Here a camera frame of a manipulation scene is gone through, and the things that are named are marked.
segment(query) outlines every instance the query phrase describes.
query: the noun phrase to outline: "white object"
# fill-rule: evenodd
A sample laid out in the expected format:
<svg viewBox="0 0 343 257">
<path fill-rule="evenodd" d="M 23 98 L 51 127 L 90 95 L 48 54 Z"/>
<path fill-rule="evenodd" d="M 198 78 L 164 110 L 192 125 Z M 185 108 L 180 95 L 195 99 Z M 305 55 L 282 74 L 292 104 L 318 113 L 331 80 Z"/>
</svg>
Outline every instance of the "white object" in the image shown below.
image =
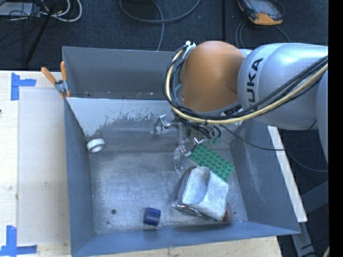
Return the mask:
<svg viewBox="0 0 343 257">
<path fill-rule="evenodd" d="M 91 153 L 99 152 L 105 147 L 105 141 L 102 138 L 96 138 L 87 143 L 87 149 Z"/>
</svg>

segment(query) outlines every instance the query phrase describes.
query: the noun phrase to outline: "cable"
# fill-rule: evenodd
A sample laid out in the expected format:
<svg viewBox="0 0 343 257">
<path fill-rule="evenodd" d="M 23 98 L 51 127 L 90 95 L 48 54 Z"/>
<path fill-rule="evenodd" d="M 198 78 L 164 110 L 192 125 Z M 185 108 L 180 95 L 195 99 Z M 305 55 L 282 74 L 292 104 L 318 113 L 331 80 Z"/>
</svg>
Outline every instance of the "cable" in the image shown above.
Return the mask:
<svg viewBox="0 0 343 257">
<path fill-rule="evenodd" d="M 175 66 L 174 66 L 174 75 L 177 72 L 176 69 L 179 67 L 178 65 L 178 61 L 179 58 L 177 60 L 175 60 Z M 260 100 L 259 102 L 255 103 L 254 105 L 248 107 L 247 109 L 241 110 L 240 112 L 236 112 L 234 113 L 234 115 L 226 115 L 224 116 L 219 116 L 219 117 L 203 117 L 200 116 L 199 114 L 195 113 L 192 110 L 189 110 L 185 107 L 180 107 L 177 102 L 176 102 L 176 98 L 173 99 L 173 96 L 171 96 L 171 100 L 168 100 L 169 103 L 180 109 L 181 111 L 185 112 L 186 114 L 188 114 L 189 116 L 195 116 L 195 117 L 199 117 L 202 119 L 211 119 L 211 120 L 225 120 L 228 118 L 235 118 L 235 117 L 239 117 L 239 116 L 245 116 L 247 114 L 250 113 L 250 111 L 254 108 L 258 108 L 259 105 L 267 102 L 270 98 L 276 96 L 277 94 L 279 94 L 283 89 L 285 89 L 286 87 L 288 87 L 288 90 L 286 91 L 287 93 L 290 92 L 291 89 L 293 89 L 295 86 L 297 86 L 303 79 L 305 79 L 307 76 L 311 75 L 313 72 L 317 71 L 320 69 L 320 67 L 324 66 L 327 63 L 327 56 L 323 57 L 322 59 L 320 59 L 318 62 L 312 64 L 310 67 L 308 67 L 306 70 L 302 71 L 301 73 L 299 73 L 298 75 L 296 75 L 295 77 L 293 77 L 292 79 L 290 79 L 289 81 L 287 81 L 286 83 L 284 83 L 281 87 L 279 87 L 278 89 L 276 89 L 274 92 L 272 92 L 271 94 L 269 94 L 268 96 L 264 97 L 262 100 Z M 298 98 L 299 96 L 301 96 L 303 93 L 305 93 L 306 91 L 308 91 L 310 88 L 312 88 L 314 85 L 312 84 L 312 86 L 310 86 L 309 88 L 305 89 L 301 94 L 298 95 L 294 95 L 292 98 L 290 98 L 288 101 L 286 101 L 285 103 L 289 102 L 290 100 L 293 100 L 295 98 Z M 274 99 L 271 103 L 279 100 L 281 97 L 285 96 L 286 94 L 282 94 L 279 97 L 277 97 L 276 99 Z"/>
<path fill-rule="evenodd" d="M 168 85 L 170 85 L 170 77 L 172 74 L 172 67 L 173 64 L 171 65 L 171 67 L 167 70 L 166 73 L 166 78 L 165 78 L 165 93 L 166 93 L 166 98 L 168 100 L 172 100 L 172 97 L 170 95 L 170 88 L 168 87 Z M 324 72 L 327 70 L 328 68 L 328 63 L 326 63 L 326 65 L 324 67 L 322 67 L 319 71 L 317 71 L 311 78 L 309 78 L 305 83 L 303 83 L 301 86 L 299 86 L 297 89 L 293 90 L 291 93 L 287 94 L 286 96 L 284 96 L 283 98 L 259 109 L 256 110 L 255 112 L 251 112 L 247 115 L 241 116 L 241 117 L 237 117 L 237 118 L 233 118 L 233 119 L 224 119 L 224 120 L 213 120 L 213 119 L 208 119 L 208 118 L 201 118 L 201 117 L 194 117 L 194 116 L 190 116 L 185 114 L 184 112 L 182 112 L 179 108 L 177 108 L 177 106 L 174 106 L 172 104 L 171 101 L 171 108 L 172 110 L 178 114 L 179 116 L 181 116 L 182 118 L 185 118 L 189 121 L 193 121 L 193 122 L 198 122 L 198 123 L 205 123 L 205 124 L 230 124 L 230 123 L 234 123 L 234 122 L 240 122 L 240 121 L 244 121 L 247 119 L 251 119 L 254 117 L 257 117 L 259 115 L 262 115 L 278 106 L 280 106 L 281 104 L 285 103 L 286 101 L 288 101 L 290 98 L 292 98 L 293 96 L 295 96 L 296 94 L 298 94 L 300 91 L 302 91 L 303 89 L 305 89 L 307 86 L 311 85 L 314 81 L 316 81 L 319 77 L 321 77 Z"/>
<path fill-rule="evenodd" d="M 44 3 L 44 0 L 41 0 L 41 2 L 42 2 L 42 4 L 43 4 L 44 9 L 45 9 L 46 11 L 49 12 L 48 7 L 47 7 L 47 6 L 45 5 L 45 3 Z M 75 21 L 79 20 L 79 19 L 81 18 L 81 16 L 82 16 L 82 4 L 81 4 L 81 1 L 80 1 L 80 0 L 76 0 L 77 5 L 78 5 L 78 8 L 79 8 L 79 14 L 78 14 L 75 18 L 73 18 L 73 19 L 61 18 L 61 16 L 64 16 L 64 15 L 66 15 L 67 13 L 69 13 L 70 8 L 71 8 L 70 0 L 66 0 L 66 2 L 67 2 L 67 4 L 68 4 L 67 9 L 66 9 L 64 12 L 62 12 L 62 13 L 53 13 L 53 14 L 51 15 L 51 17 L 53 17 L 53 18 L 55 18 L 55 19 L 57 19 L 57 20 L 59 20 L 59 21 L 62 21 L 62 22 L 75 22 Z M 44 14 L 44 15 L 47 15 L 47 14 L 48 14 L 48 13 L 43 12 L 43 11 L 40 12 L 40 13 L 41 13 L 41 14 Z"/>
<path fill-rule="evenodd" d="M 169 19 L 164 19 L 164 20 L 149 20 L 149 19 L 140 19 L 138 17 L 132 16 L 131 14 L 129 14 L 127 11 L 124 10 L 124 7 L 122 5 L 122 0 L 119 0 L 119 6 L 122 9 L 122 11 L 129 17 L 133 18 L 134 20 L 137 21 L 141 21 L 141 22 L 147 22 L 147 23 L 155 23 L 155 24 L 161 24 L 161 23 L 167 23 L 167 22 L 175 22 L 175 21 L 179 21 L 182 18 L 186 17 L 187 15 L 189 15 L 193 10 L 195 10 L 195 8 L 199 5 L 200 0 L 197 1 L 197 3 L 185 14 L 178 16 L 178 17 L 173 17 L 173 18 L 169 18 Z"/>
<path fill-rule="evenodd" d="M 251 145 L 255 148 L 259 148 L 259 149 L 263 149 L 263 150 L 272 150 L 272 151 L 284 151 L 283 148 L 279 148 L 279 149 L 275 149 L 275 148 L 264 148 L 264 147 L 260 147 L 258 145 L 254 145 L 248 141 L 246 141 L 245 139 L 243 139 L 242 137 L 239 137 L 236 133 L 232 132 L 231 130 L 229 130 L 227 127 L 225 127 L 224 125 L 220 125 L 221 127 L 225 128 L 229 133 L 231 133 L 232 135 L 234 135 L 235 137 L 237 137 L 238 139 L 242 140 L 243 142 L 247 143 L 248 145 Z"/>
<path fill-rule="evenodd" d="M 175 18 L 170 18 L 170 19 L 164 19 L 163 18 L 163 14 L 162 14 L 162 11 L 161 11 L 161 8 L 157 5 L 157 3 L 155 1 L 152 0 L 152 3 L 154 3 L 154 5 L 156 6 L 156 8 L 158 9 L 159 13 L 160 13 L 160 16 L 161 16 L 161 19 L 160 20 L 148 20 L 148 19 L 140 19 L 140 18 L 137 18 L 135 16 L 132 16 L 130 15 L 128 12 L 126 12 L 124 10 L 124 7 L 122 5 L 122 0 L 119 0 L 119 6 L 121 8 L 121 10 L 129 17 L 133 18 L 134 20 L 137 20 L 137 21 L 141 21 L 141 22 L 147 22 L 147 23 L 153 23 L 153 24 L 162 24 L 162 33 L 161 33 L 161 37 L 160 37 L 160 42 L 159 42 L 159 45 L 158 45 L 158 48 L 157 48 L 157 51 L 160 50 L 161 48 L 161 44 L 162 44 L 162 39 L 163 39 L 163 35 L 164 35 L 164 31 L 165 31 L 165 23 L 167 22 L 175 22 L 175 21 L 178 21 L 178 20 L 181 20 L 182 18 L 186 17 L 187 15 L 189 15 L 199 4 L 200 0 L 197 1 L 197 3 L 195 4 L 195 6 L 192 7 L 192 9 L 190 11 L 188 11 L 187 13 L 179 16 L 179 17 L 175 17 Z"/>
<path fill-rule="evenodd" d="M 318 254 L 316 252 L 309 252 L 309 253 L 302 255 L 301 257 L 308 257 L 308 256 L 313 257 L 313 255 L 322 257 L 320 254 Z"/>
<path fill-rule="evenodd" d="M 294 158 L 293 155 L 291 155 L 290 153 L 287 153 L 287 155 L 288 155 L 292 160 L 294 160 L 298 165 L 300 165 L 301 167 L 303 167 L 303 168 L 305 168 L 305 169 L 308 169 L 308 170 L 311 170 L 311 171 L 315 171 L 315 172 L 328 172 L 328 170 L 317 170 L 317 169 L 312 169 L 312 168 L 306 167 L 305 165 L 303 165 L 302 163 L 300 163 L 296 158 Z"/>
<path fill-rule="evenodd" d="M 327 247 L 326 251 L 324 252 L 323 257 L 328 257 L 330 256 L 330 246 Z"/>
<path fill-rule="evenodd" d="M 163 20 L 163 14 L 162 14 L 162 11 L 160 9 L 160 7 L 156 4 L 155 1 L 152 1 L 152 3 L 154 3 L 154 5 L 157 7 L 158 11 L 160 12 L 160 16 L 161 16 L 161 20 Z M 165 23 L 162 23 L 162 32 L 161 32 L 161 38 L 160 38 L 160 43 L 159 43 L 159 46 L 157 47 L 157 51 L 160 50 L 161 48 L 161 44 L 162 44 L 162 40 L 163 40 L 163 34 L 165 32 Z"/>
<path fill-rule="evenodd" d="M 241 22 L 238 26 L 237 26 L 237 29 L 236 29 L 236 46 L 237 48 L 239 48 L 238 44 L 240 44 L 242 46 L 243 49 L 246 49 L 244 43 L 243 43 L 243 39 L 242 39 L 242 31 L 243 31 L 243 28 L 245 27 L 245 25 L 247 24 L 248 22 L 247 21 L 243 21 Z M 289 37 L 286 35 L 286 33 L 281 29 L 279 28 L 279 26 L 273 26 L 273 28 L 276 28 L 279 32 L 281 32 L 283 34 L 283 36 L 286 38 L 287 42 L 290 43 L 291 40 L 289 39 Z"/>
<path fill-rule="evenodd" d="M 269 1 L 274 1 L 274 2 L 278 3 L 280 5 L 280 7 L 282 8 L 281 15 L 283 16 L 285 14 L 285 8 L 279 1 L 277 1 L 277 0 L 269 0 Z M 244 49 L 246 47 L 245 47 L 243 40 L 242 40 L 242 31 L 243 31 L 243 28 L 246 24 L 247 24 L 247 22 L 243 21 L 237 26 L 237 29 L 236 29 L 236 45 L 238 47 L 238 34 L 239 34 L 239 42 Z M 279 32 L 281 32 L 289 43 L 291 42 L 289 37 L 286 35 L 286 33 L 279 26 L 273 26 L 273 27 L 276 28 Z"/>
<path fill-rule="evenodd" d="M 259 105 L 267 102 L 270 98 L 276 96 L 277 94 L 279 94 L 283 89 L 285 89 L 286 87 L 288 87 L 288 91 L 290 92 L 291 89 L 293 89 L 297 84 L 299 84 L 299 82 L 301 82 L 303 79 L 305 79 L 307 76 L 309 76 L 310 74 L 312 74 L 313 72 L 315 72 L 316 70 L 319 70 L 320 67 L 324 66 L 327 63 L 327 56 L 323 57 L 322 59 L 318 60 L 318 62 L 313 63 L 310 67 L 308 67 L 307 69 L 305 69 L 304 71 L 302 71 L 301 73 L 299 73 L 298 75 L 296 75 L 295 77 L 293 77 L 292 79 L 290 79 L 289 81 L 287 81 L 286 83 L 284 83 L 281 87 L 279 87 L 278 89 L 276 89 L 275 91 L 273 91 L 271 94 L 269 94 L 268 96 L 264 97 L 262 100 L 260 100 L 259 102 L 255 103 L 254 105 L 250 106 L 247 109 L 244 109 L 240 112 L 235 113 L 234 115 L 227 115 L 226 117 L 211 117 L 212 120 L 223 120 L 223 119 L 227 119 L 227 118 L 233 118 L 233 117 L 238 117 L 238 116 L 244 116 L 247 115 L 252 109 L 258 108 Z M 290 100 L 293 100 L 295 98 L 298 98 L 299 96 L 301 96 L 303 93 L 307 92 L 310 88 L 306 89 L 305 91 L 303 91 L 301 94 L 296 95 L 294 97 L 292 97 Z M 278 98 L 274 99 L 272 102 L 277 101 L 278 99 L 280 99 L 281 97 L 283 97 L 285 94 L 280 95 Z M 178 107 L 177 102 L 175 102 L 175 100 L 172 100 L 173 102 L 171 102 L 171 104 L 175 107 Z M 189 109 L 184 110 L 183 107 L 178 107 L 180 110 L 182 111 L 186 111 L 187 113 L 189 113 Z M 199 116 L 198 114 L 189 113 L 191 116 Z"/>
</svg>

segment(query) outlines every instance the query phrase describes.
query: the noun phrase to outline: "power cable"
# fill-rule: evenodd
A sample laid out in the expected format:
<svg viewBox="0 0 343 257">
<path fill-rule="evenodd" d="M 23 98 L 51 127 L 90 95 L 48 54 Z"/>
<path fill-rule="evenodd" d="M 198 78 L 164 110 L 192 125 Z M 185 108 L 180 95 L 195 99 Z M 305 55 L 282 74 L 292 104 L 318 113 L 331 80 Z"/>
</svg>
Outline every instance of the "power cable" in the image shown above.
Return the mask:
<svg viewBox="0 0 343 257">
<path fill-rule="evenodd" d="M 137 21 L 141 21 L 141 22 L 147 22 L 147 23 L 154 23 L 154 24 L 162 24 L 162 23 L 167 23 L 167 22 L 176 22 L 176 21 L 179 21 L 181 20 L 182 18 L 188 16 L 193 10 L 196 9 L 196 7 L 199 5 L 200 3 L 200 0 L 197 1 L 197 3 L 188 11 L 186 12 L 185 14 L 181 15 L 181 16 L 178 16 L 178 17 L 173 17 L 173 18 L 168 18 L 168 19 L 164 19 L 164 20 L 149 20 L 149 19 L 141 19 L 141 18 L 138 18 L 138 17 L 135 17 L 131 14 L 129 14 L 123 7 L 122 5 L 122 0 L 119 0 L 119 6 L 121 8 L 121 10 L 129 17 L 133 18 L 134 20 L 137 20 Z"/>
<path fill-rule="evenodd" d="M 138 17 L 135 17 L 131 14 L 129 14 L 123 7 L 123 4 L 122 4 L 122 0 L 119 0 L 119 6 L 121 8 L 121 10 L 127 15 L 129 16 L 130 18 L 136 20 L 136 21 L 140 21 L 140 22 L 146 22 L 146 23 L 149 23 L 149 24 L 162 24 L 162 32 L 161 32 L 161 37 L 160 37 L 160 42 L 159 42 L 159 45 L 158 45 L 158 48 L 157 48 L 157 51 L 160 50 L 161 48 L 161 44 L 162 44 L 162 40 L 163 40 L 163 34 L 164 34 L 164 31 L 165 31 L 165 23 L 172 23 L 172 22 L 176 22 L 176 21 L 179 21 L 181 20 L 182 18 L 186 17 L 187 15 L 189 15 L 193 10 L 195 10 L 195 8 L 198 6 L 198 4 L 200 3 L 200 0 L 198 0 L 196 2 L 196 4 L 188 11 L 186 12 L 185 14 L 181 15 L 181 16 L 178 16 L 178 17 L 174 17 L 174 18 L 169 18 L 169 19 L 164 19 L 163 18 L 163 14 L 162 14 L 162 11 L 161 11 L 161 8 L 157 5 L 157 3 L 153 0 L 151 0 L 152 3 L 156 6 L 156 8 L 158 9 L 159 13 L 160 13 L 160 16 L 161 16 L 161 19 L 159 20 L 150 20 L 150 19 L 142 19 L 142 18 L 138 18 Z"/>
</svg>

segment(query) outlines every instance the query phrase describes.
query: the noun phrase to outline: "metal clip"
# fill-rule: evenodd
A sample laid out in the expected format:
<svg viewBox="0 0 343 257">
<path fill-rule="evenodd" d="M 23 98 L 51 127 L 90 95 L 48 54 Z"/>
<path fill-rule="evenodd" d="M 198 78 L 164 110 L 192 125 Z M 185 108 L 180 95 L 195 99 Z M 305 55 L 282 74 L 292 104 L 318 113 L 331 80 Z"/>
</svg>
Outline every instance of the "metal clip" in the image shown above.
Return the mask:
<svg viewBox="0 0 343 257">
<path fill-rule="evenodd" d="M 48 78 L 48 80 L 55 86 L 55 88 L 60 93 L 62 98 L 64 98 L 65 96 L 70 97 L 70 90 L 66 83 L 67 75 L 66 75 L 64 61 L 61 62 L 62 80 L 60 81 L 57 81 L 56 78 L 52 75 L 52 73 L 46 67 L 42 67 L 41 72 L 43 72 L 43 74 Z"/>
</svg>

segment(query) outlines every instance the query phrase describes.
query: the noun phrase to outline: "gray bin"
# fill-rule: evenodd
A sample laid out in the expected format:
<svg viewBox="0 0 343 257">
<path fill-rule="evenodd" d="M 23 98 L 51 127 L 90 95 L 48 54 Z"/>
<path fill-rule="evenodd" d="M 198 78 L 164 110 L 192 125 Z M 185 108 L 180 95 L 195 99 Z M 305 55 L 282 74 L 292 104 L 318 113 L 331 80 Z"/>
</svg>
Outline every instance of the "gray bin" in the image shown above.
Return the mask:
<svg viewBox="0 0 343 257">
<path fill-rule="evenodd" d="M 150 136 L 160 115 L 172 120 L 162 92 L 172 54 L 63 47 L 71 89 L 64 110 L 73 256 L 300 233 L 275 152 L 225 130 L 221 143 L 209 147 L 235 166 L 228 179 L 233 220 L 216 222 L 172 207 L 183 174 L 173 167 L 177 133 Z M 264 124 L 248 120 L 229 128 L 273 148 Z M 106 147 L 90 154 L 86 144 L 98 137 Z M 144 224 L 147 207 L 161 210 L 157 227 Z"/>
</svg>

